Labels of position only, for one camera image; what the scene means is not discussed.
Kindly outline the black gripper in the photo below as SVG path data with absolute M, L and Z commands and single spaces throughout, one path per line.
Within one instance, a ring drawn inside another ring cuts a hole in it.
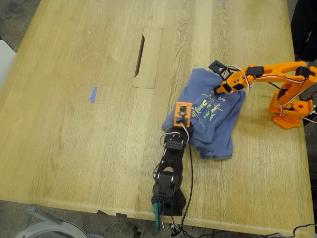
M 184 139 L 188 139 L 188 138 L 191 138 L 191 136 L 193 135 L 194 129 L 192 125 L 189 127 L 186 127 L 185 129 L 183 127 L 173 126 L 171 128 L 171 131 L 179 132 L 181 134 L 181 137 L 183 137 Z

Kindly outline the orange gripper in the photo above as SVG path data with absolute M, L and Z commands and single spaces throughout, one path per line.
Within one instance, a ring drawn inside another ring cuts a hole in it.
M 218 94 L 232 94 L 243 89 L 248 89 L 253 83 L 253 76 L 246 75 L 241 71 L 231 73 L 222 83 L 214 87 L 213 91 L 215 95 Z

